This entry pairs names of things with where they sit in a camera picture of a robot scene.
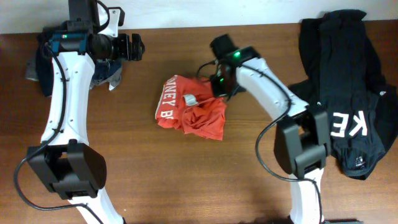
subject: wooden table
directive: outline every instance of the wooden table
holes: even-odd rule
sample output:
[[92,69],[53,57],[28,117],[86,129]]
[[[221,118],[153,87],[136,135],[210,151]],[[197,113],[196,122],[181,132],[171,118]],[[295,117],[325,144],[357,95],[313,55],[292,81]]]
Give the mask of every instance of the wooden table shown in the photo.
[[[398,21],[367,22],[389,83],[398,85]],[[195,29],[123,30],[140,33],[147,51],[141,62],[123,64],[113,91],[90,91],[87,130],[90,146],[107,162],[106,189],[128,223],[238,223],[289,214],[290,186],[257,162],[254,141],[271,119],[249,93],[228,103],[224,141],[163,129],[154,113],[162,84],[172,75],[194,76],[213,58],[214,37],[229,33],[238,46],[253,45],[286,84],[306,79],[298,51],[298,24]],[[0,35],[0,223],[84,223],[75,210],[40,212],[17,196],[12,173],[28,146],[39,144],[50,98],[24,79],[25,64],[37,48],[36,34]],[[211,73],[214,68],[205,69]],[[282,173],[273,153],[274,129],[264,137],[265,161]],[[327,220],[357,218],[398,223],[398,144],[366,181],[340,173],[329,157],[322,179]],[[39,205],[66,204],[46,191],[30,167],[21,186]]]

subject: white wall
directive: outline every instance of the white wall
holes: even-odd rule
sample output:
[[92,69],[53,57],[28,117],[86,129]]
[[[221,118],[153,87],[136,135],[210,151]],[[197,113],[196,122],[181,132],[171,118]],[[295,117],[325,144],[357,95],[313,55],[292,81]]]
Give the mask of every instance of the white wall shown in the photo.
[[[122,29],[295,23],[322,11],[361,9],[398,19],[397,0],[103,0],[126,12]],[[68,19],[67,0],[0,0],[0,33],[40,32]]]

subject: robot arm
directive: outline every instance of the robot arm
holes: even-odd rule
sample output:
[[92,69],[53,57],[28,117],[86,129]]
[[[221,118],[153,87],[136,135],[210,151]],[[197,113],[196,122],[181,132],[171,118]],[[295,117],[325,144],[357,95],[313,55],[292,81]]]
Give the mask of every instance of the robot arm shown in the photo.
[[54,81],[41,139],[47,143],[30,147],[26,160],[49,192],[71,204],[85,205],[77,209],[87,223],[123,224],[105,191],[105,159],[88,146],[88,92],[97,61],[141,60],[144,45],[138,34],[132,35],[132,42],[127,34],[118,34],[124,20],[120,7],[107,8],[97,0],[69,0],[69,9],[67,29],[54,33],[48,43]]
[[[275,157],[289,178],[314,180],[320,188],[326,157],[330,155],[326,112],[309,107],[294,95],[252,47],[238,49],[228,35],[217,37],[210,46],[218,61],[217,73],[210,78],[215,96],[233,96],[247,90],[274,120],[289,108],[289,96],[287,116],[277,122]],[[313,183],[290,182],[290,186],[290,219],[295,224],[319,223],[320,204]]]

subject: clothing label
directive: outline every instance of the clothing label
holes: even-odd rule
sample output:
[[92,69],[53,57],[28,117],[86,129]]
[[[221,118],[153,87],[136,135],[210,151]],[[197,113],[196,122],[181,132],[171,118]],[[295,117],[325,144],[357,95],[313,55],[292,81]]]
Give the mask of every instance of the clothing label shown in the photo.
[[192,94],[183,95],[183,97],[187,106],[194,106],[198,104],[197,99]]
[[362,166],[363,164],[365,164],[365,162],[363,161],[362,156],[359,156],[358,158],[356,158],[356,160],[355,160],[355,166],[356,166],[356,167],[360,167],[360,166]]

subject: orange shirt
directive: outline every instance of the orange shirt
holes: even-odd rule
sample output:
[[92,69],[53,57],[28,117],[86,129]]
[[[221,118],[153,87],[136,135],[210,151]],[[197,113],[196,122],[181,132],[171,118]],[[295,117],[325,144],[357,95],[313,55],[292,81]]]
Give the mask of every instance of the orange shirt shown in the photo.
[[155,118],[163,128],[223,140],[226,104],[214,98],[210,82],[174,75],[167,80]]

